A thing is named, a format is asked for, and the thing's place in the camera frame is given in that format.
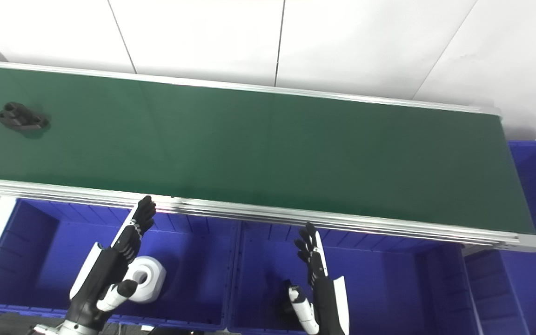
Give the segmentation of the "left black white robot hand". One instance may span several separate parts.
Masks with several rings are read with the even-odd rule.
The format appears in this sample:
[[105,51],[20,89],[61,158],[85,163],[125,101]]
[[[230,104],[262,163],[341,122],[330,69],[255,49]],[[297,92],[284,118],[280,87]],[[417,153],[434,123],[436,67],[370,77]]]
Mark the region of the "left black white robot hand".
[[114,311],[134,295],[138,284],[125,276],[156,212],[155,202],[146,195],[132,208],[108,248],[98,242],[93,245],[70,291],[60,335],[97,335]]

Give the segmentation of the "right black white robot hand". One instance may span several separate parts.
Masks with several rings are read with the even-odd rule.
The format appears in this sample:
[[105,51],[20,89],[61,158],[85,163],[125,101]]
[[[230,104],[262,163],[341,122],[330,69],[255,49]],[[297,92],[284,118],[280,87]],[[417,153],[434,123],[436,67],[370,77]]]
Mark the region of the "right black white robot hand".
[[350,319],[345,278],[332,279],[326,264],[321,234],[308,222],[294,240],[297,255],[307,266],[307,282],[313,300],[303,288],[290,284],[288,300],[292,310],[308,335],[349,335]]

